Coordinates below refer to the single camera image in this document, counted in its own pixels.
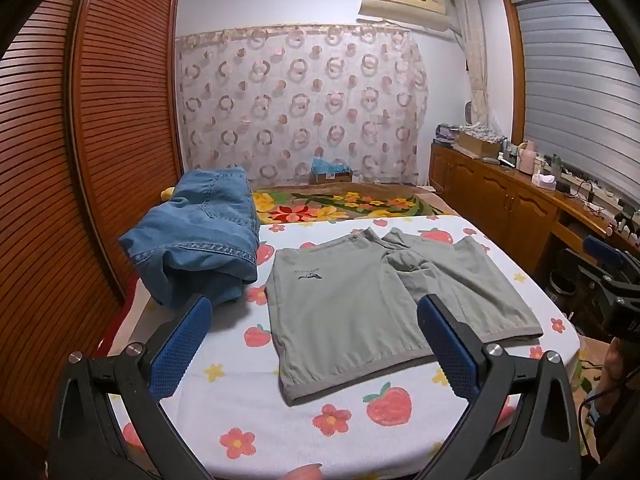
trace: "metal screw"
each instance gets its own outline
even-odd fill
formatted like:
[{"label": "metal screw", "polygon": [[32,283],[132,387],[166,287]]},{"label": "metal screw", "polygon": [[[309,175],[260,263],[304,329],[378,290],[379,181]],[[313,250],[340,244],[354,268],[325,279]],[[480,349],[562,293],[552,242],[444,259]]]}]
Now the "metal screw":
[{"label": "metal screw", "polygon": [[75,352],[71,352],[69,354],[69,362],[71,364],[76,364],[80,359],[82,359],[82,352],[76,350]]},{"label": "metal screw", "polygon": [[558,352],[554,352],[553,350],[550,350],[546,353],[546,358],[555,364],[558,364],[561,361],[560,354]]},{"label": "metal screw", "polygon": [[136,355],[140,355],[142,353],[142,349],[144,347],[142,346],[141,343],[131,343],[129,345],[127,345],[127,355],[130,355],[131,357],[135,357]]},{"label": "metal screw", "polygon": [[492,356],[502,355],[502,347],[498,343],[489,343],[486,346],[486,351]]}]

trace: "red fabric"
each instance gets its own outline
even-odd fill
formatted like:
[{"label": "red fabric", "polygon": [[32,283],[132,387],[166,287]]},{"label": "red fabric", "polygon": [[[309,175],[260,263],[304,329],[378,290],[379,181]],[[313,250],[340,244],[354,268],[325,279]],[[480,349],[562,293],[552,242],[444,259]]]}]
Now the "red fabric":
[{"label": "red fabric", "polygon": [[131,310],[131,305],[133,305],[133,299],[136,297],[136,283],[138,282],[138,275],[134,272],[133,275],[129,279],[129,283],[127,283],[127,297],[124,302],[124,306],[122,310],[117,315],[117,317],[111,322],[107,332],[105,332],[102,341],[98,345],[98,348],[95,349],[92,357],[107,357],[109,350],[111,350],[111,345],[113,344],[113,340],[120,329],[120,325],[124,322],[127,314]]}]

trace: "jeans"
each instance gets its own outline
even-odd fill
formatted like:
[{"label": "jeans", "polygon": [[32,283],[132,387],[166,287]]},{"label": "jeans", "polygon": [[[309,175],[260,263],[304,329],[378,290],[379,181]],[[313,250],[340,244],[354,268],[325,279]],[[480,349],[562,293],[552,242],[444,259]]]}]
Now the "jeans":
[{"label": "jeans", "polygon": [[178,308],[200,293],[216,305],[257,279],[259,228],[243,168],[192,170],[120,244],[158,303]]}]

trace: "wooden window frame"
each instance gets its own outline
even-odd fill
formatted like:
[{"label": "wooden window frame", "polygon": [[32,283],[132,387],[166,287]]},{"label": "wooden window frame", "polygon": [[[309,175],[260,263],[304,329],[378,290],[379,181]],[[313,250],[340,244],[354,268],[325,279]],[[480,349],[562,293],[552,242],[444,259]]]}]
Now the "wooden window frame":
[{"label": "wooden window frame", "polygon": [[524,49],[518,11],[511,0],[503,0],[507,12],[509,36],[511,38],[511,60],[513,61],[513,123],[511,124],[511,142],[520,144],[524,138],[525,114],[525,70]]}]

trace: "cardboard box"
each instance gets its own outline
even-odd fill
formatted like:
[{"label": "cardboard box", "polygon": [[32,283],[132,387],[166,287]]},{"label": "cardboard box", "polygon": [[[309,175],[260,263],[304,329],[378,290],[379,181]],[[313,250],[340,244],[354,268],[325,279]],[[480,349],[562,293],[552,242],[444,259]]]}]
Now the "cardboard box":
[{"label": "cardboard box", "polygon": [[458,145],[475,153],[479,157],[490,156],[491,158],[498,158],[498,153],[500,153],[500,142],[479,140],[466,132],[460,132]]},{"label": "cardboard box", "polygon": [[327,176],[326,173],[311,174],[310,184],[331,184],[333,182],[351,182],[351,171],[335,173],[333,176]]}]

